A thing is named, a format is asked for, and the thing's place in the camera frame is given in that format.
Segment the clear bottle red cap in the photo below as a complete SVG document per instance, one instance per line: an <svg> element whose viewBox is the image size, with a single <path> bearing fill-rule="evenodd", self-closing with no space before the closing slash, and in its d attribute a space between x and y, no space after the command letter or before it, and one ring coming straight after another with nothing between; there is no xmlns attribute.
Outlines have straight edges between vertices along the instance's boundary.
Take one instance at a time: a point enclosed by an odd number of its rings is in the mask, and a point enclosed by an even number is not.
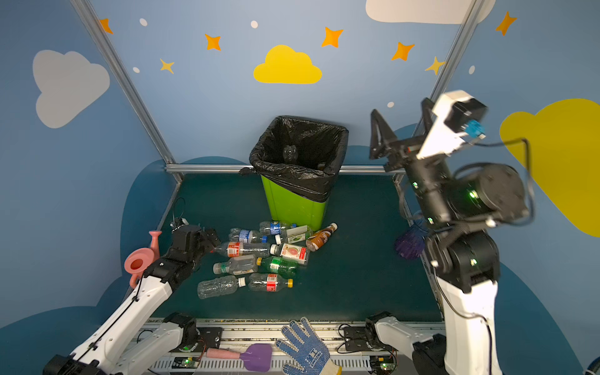
<svg viewBox="0 0 600 375"><path fill-rule="evenodd" d="M239 256L256 256L264 258L270 255L269 243L224 242L214 248L214 252L228 258Z"/></svg>

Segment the blue label water bottle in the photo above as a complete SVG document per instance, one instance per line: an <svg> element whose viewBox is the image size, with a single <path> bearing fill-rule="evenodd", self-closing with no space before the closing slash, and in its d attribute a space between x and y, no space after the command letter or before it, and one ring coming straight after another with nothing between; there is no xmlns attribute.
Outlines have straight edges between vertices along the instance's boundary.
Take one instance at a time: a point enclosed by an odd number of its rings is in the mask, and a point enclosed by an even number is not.
<svg viewBox="0 0 600 375"><path fill-rule="evenodd" d="M267 236L260 231L232 228L228 235L230 242L267 243Z"/></svg>

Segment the clear bottle white cap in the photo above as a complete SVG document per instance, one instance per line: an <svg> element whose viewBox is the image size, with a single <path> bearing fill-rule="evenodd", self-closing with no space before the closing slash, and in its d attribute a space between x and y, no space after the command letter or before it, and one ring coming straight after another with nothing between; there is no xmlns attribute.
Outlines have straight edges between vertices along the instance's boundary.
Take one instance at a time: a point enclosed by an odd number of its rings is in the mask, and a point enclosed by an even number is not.
<svg viewBox="0 0 600 375"><path fill-rule="evenodd" d="M239 288L245 286L246 279L244 277L228 275L200 282L197 287L197 293L200 299L215 298L234 294Z"/></svg>

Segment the clear bottle yellow cap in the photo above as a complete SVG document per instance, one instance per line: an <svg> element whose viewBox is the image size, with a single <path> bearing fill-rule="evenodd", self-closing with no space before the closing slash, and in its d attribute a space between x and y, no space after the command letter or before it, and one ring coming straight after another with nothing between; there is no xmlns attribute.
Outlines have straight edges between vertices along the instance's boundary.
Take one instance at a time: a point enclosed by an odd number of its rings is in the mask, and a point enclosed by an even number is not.
<svg viewBox="0 0 600 375"><path fill-rule="evenodd" d="M253 273L248 277L247 286L252 292L279 292L293 288L294 281L276 273Z"/></svg>

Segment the green bottle yellow cap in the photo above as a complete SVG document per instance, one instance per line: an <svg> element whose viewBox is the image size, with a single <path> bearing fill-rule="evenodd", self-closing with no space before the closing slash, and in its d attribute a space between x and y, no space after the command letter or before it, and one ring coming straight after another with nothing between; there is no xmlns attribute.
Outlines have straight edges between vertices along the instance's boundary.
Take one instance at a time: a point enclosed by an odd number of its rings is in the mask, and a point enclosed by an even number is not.
<svg viewBox="0 0 600 375"><path fill-rule="evenodd" d="M286 279L295 278L298 270L296 262L276 256L258 258L256 264L260 273L276 273Z"/></svg>

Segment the green label square bottle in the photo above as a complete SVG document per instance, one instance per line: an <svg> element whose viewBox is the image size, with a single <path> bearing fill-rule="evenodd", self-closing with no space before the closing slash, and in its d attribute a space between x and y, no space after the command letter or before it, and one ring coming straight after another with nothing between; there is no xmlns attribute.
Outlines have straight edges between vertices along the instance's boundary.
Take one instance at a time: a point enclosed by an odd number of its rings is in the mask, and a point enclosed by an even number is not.
<svg viewBox="0 0 600 375"><path fill-rule="evenodd" d="M290 227L287 230L284 230L281 235L281 242L288 244L298 244L300 243L303 246L306 243L306 240L313 235L313 230L307 226L299 226L299 227Z"/></svg>

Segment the red label juice bottle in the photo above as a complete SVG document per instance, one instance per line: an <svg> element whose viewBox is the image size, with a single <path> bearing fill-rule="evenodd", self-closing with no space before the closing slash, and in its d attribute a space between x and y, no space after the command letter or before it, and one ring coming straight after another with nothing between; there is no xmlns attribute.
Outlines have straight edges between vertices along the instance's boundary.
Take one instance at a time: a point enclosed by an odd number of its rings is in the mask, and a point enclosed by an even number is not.
<svg viewBox="0 0 600 375"><path fill-rule="evenodd" d="M306 247L283 243L270 246L270 254L287 259L301 266L306 266L309 262L309 250Z"/></svg>

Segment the brown sauce bottle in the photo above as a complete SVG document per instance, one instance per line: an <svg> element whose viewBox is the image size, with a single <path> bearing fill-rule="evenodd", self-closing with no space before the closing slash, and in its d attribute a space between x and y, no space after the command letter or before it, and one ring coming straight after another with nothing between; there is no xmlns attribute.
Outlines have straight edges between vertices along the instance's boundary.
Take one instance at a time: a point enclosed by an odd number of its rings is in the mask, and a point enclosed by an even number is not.
<svg viewBox="0 0 600 375"><path fill-rule="evenodd" d="M328 227L317 231L313 236L306 240L306 247L311 251L315 252L322 248L329 240L332 234L337 231L338 225L331 223Z"/></svg>

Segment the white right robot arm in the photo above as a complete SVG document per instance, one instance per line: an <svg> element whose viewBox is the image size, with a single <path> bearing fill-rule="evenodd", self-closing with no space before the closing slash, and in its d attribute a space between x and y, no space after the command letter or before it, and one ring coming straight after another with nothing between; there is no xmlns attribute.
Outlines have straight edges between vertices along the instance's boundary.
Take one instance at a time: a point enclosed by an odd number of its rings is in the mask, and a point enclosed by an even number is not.
<svg viewBox="0 0 600 375"><path fill-rule="evenodd" d="M499 374L495 299L500 260L489 234L500 225L534 220L531 175L509 165L474 162L455 171L447 159L486 146L487 107L463 91L422 101L423 134L398 138L384 117L370 115L370 158L386 159L387 172L403 170L412 186L427 234L424 253L442 297L445 330L423 335L392 317L370 323L378 343L412 359L420 374Z"/></svg>

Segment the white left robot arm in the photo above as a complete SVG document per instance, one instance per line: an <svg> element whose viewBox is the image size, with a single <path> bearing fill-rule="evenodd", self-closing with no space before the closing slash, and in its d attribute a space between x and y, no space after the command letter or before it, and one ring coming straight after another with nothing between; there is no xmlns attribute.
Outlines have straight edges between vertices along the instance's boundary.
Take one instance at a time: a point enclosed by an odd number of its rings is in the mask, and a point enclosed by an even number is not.
<svg viewBox="0 0 600 375"><path fill-rule="evenodd" d="M173 231L167 253L154 261L106 322L68 356L54 356L44 374L143 374L176 348L198 342L196 320L170 314L150 336L130 348L151 315L198 269L220 239L215 229L184 225Z"/></svg>

